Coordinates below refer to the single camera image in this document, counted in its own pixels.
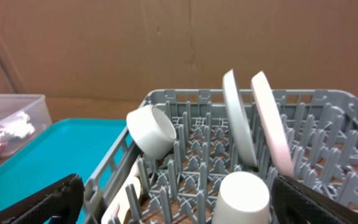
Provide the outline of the grey bowl with rice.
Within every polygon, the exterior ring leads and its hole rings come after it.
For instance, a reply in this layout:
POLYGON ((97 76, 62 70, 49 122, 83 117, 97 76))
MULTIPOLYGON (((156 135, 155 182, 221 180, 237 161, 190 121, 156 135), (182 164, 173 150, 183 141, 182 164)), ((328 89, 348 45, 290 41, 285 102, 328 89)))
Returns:
POLYGON ((126 123, 134 142, 153 159, 164 158, 177 138, 169 117, 154 105, 129 112, 126 123))

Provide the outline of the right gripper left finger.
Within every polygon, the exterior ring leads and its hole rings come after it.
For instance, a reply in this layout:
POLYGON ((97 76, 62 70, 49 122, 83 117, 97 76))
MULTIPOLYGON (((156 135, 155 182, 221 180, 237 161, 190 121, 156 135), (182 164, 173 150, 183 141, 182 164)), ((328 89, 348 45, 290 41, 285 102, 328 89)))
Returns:
POLYGON ((76 223, 84 191, 82 178, 70 174, 0 211, 0 224, 76 223))

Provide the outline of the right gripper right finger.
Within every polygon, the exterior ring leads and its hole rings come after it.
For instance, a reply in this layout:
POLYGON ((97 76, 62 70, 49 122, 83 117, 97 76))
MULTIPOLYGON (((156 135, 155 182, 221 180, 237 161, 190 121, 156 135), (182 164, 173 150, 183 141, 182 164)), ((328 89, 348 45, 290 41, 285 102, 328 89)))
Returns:
POLYGON ((272 205, 280 224, 358 224, 358 213, 286 175, 272 184, 272 205))

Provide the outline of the grey plate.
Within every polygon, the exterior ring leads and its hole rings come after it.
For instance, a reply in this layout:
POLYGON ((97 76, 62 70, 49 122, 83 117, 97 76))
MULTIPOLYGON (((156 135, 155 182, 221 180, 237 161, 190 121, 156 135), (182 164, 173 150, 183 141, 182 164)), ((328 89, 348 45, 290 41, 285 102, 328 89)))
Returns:
POLYGON ((230 129, 239 156, 246 165, 257 167, 249 121, 233 69, 230 69, 223 76, 223 97, 230 129))

